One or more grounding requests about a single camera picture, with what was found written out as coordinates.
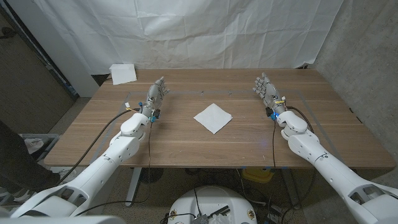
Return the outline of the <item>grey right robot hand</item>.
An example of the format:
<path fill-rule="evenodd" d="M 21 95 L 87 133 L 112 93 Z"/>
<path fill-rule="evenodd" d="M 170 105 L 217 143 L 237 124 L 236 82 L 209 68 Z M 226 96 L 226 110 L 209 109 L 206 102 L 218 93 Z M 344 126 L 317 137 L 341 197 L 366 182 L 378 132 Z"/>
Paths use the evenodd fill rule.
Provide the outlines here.
<path fill-rule="evenodd" d="M 259 95 L 266 108 L 271 109 L 277 116 L 286 111 L 285 99 L 271 83 L 265 72 L 254 81 L 254 92 Z"/>

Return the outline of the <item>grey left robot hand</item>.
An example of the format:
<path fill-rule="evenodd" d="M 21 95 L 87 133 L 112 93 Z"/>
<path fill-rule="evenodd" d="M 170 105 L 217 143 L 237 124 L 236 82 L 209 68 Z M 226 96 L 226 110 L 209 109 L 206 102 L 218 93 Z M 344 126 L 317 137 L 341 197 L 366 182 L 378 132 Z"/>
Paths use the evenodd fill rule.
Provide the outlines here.
<path fill-rule="evenodd" d="M 165 86 L 164 77 L 156 80 L 149 88 L 141 113 L 147 117 L 152 116 L 153 112 L 161 107 L 164 96 L 167 95 L 169 91 L 170 90 Z"/>

